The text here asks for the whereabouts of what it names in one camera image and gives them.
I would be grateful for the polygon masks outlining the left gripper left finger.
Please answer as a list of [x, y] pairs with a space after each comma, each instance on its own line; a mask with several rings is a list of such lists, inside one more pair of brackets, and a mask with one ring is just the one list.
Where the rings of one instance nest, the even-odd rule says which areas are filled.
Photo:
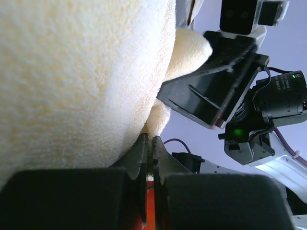
[[0, 193], [3, 230], [140, 230], [146, 224], [148, 136], [108, 168], [27, 170]]

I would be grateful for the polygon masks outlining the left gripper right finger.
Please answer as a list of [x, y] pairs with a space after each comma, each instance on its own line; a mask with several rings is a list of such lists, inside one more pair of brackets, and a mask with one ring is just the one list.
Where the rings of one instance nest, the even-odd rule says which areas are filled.
[[153, 139], [158, 230], [292, 230], [291, 209], [263, 175], [191, 173]]

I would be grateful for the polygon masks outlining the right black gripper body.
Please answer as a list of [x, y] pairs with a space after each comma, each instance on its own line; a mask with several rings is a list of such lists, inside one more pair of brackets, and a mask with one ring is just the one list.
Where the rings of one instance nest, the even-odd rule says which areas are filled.
[[238, 85], [234, 87], [234, 92], [223, 110], [223, 128], [229, 124], [238, 124], [253, 114], [254, 91], [250, 87], [258, 73], [265, 70], [269, 61], [269, 56], [255, 54], [253, 60], [246, 65], [247, 69], [239, 77]]

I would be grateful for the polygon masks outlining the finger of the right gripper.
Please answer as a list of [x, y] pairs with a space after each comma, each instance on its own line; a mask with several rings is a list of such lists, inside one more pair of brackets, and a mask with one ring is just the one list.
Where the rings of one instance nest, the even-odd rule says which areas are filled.
[[202, 66], [191, 74], [184, 75], [162, 84], [157, 98], [174, 111], [201, 124], [213, 127], [238, 85], [239, 77], [247, 69], [256, 52], [247, 56], [230, 69], [221, 72], [203, 72]]
[[223, 37], [221, 32], [207, 31], [203, 35], [213, 52], [202, 66], [203, 72], [221, 72], [241, 62], [254, 50], [254, 39], [238, 35], [235, 38]]

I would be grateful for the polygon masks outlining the yellow cream towel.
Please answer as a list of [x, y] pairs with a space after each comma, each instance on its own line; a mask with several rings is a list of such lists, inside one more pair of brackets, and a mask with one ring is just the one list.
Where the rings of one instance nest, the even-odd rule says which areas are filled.
[[0, 184], [29, 169], [108, 167], [162, 133], [163, 82], [211, 56], [174, 0], [0, 3]]

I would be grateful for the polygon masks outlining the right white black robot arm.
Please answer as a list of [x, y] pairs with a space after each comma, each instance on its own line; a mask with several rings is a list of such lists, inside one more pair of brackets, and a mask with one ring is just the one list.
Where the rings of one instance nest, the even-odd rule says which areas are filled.
[[224, 151], [261, 175], [208, 161], [199, 170], [155, 166], [160, 230], [293, 230], [307, 211], [307, 163], [279, 127], [307, 120], [303, 72], [269, 67], [254, 38], [207, 31], [213, 53], [195, 72], [163, 83], [158, 99], [186, 118], [224, 132]]

